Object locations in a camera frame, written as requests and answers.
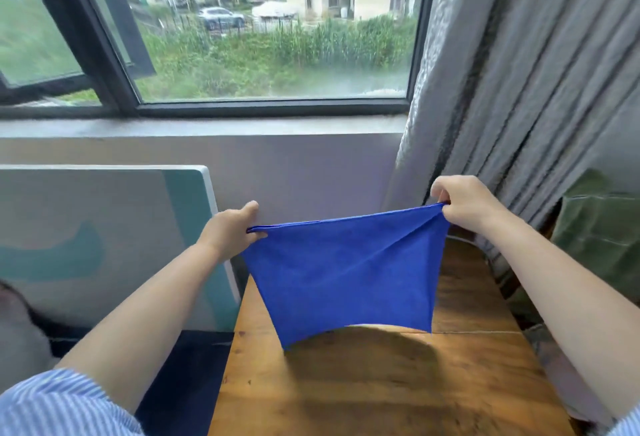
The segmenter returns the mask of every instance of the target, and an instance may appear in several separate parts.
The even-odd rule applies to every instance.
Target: dark gray window frame
[[[60,85],[39,83],[26,87],[36,88],[27,93],[7,89],[0,77],[0,98],[11,96],[10,102],[0,100],[0,118],[250,118],[250,117],[304,117],[393,115],[406,113],[413,99],[413,89],[420,69],[424,42],[433,0],[422,0],[409,82],[405,97],[400,98],[348,98],[348,99],[265,99],[265,100],[213,100],[203,102],[151,102],[141,101],[132,78],[136,73],[146,74],[148,69],[136,71],[124,63],[107,27],[97,11],[95,0],[43,0],[71,52],[75,55],[83,74],[55,79],[92,87],[100,106],[7,106],[18,104],[20,98],[56,95]],[[118,9],[120,4],[113,4]]]

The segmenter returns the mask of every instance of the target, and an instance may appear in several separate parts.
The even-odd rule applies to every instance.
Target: window sill
[[[209,120],[40,119],[5,120],[0,124],[0,139],[402,134],[406,115]]]

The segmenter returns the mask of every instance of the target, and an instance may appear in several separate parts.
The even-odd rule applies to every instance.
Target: curtain
[[[441,174],[477,175],[540,227],[640,105],[639,34],[640,0],[434,0],[384,208],[420,205]]]

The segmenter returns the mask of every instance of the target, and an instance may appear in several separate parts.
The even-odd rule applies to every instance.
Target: striped sleeve
[[[137,420],[86,375],[55,369],[0,395],[0,436],[139,436]]]
[[[609,433],[609,436],[640,436],[640,405],[636,406]]]

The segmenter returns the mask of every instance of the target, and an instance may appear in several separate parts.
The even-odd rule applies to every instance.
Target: wooden tabletop
[[[480,251],[453,241],[433,334],[347,327],[283,352],[250,279],[209,436],[254,435],[574,433]]]

